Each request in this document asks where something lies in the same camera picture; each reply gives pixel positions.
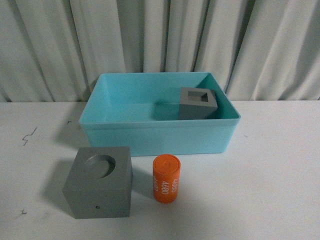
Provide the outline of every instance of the concrete block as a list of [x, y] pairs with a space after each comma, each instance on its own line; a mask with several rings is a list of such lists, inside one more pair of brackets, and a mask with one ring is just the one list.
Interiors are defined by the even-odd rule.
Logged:
[[216, 94], [213, 90], [191, 87], [181, 88], [179, 120], [212, 118], [217, 108]]
[[81, 147], [62, 192], [76, 219], [130, 216], [130, 148]]

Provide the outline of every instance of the small hole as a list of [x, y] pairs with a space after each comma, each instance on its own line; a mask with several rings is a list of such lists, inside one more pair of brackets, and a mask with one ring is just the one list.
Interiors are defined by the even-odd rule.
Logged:
[[102, 179], [113, 172], [116, 161], [109, 155], [95, 155], [86, 160], [84, 174], [89, 179]]
[[208, 102], [208, 94], [200, 91], [188, 91], [188, 99], [190, 101]]

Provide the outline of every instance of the square hole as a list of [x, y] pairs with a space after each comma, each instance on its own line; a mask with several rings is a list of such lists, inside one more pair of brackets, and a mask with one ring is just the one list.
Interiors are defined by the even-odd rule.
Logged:
[[208, 94], [200, 91], [188, 91], [188, 100], [197, 102], [208, 102]]

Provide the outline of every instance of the printed number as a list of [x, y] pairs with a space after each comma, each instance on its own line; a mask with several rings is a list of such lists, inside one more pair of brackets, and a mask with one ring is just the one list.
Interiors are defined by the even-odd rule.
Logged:
[[169, 183], [166, 181], [163, 181], [161, 183], [161, 192], [162, 194], [169, 194]]
[[172, 182], [171, 192], [174, 193], [178, 190], [178, 179], [174, 179]]
[[158, 180], [156, 179], [156, 177], [154, 176], [153, 177], [153, 189], [155, 190], [155, 191], [159, 191], [159, 188], [158, 188]]

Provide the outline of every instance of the gray cube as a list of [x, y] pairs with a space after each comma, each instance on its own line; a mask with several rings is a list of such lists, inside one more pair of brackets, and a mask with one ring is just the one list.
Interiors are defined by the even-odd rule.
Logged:
[[130, 216], [130, 148], [81, 147], [62, 192], [76, 219]]
[[213, 118], [218, 105], [215, 92], [205, 88], [182, 87], [179, 120]]

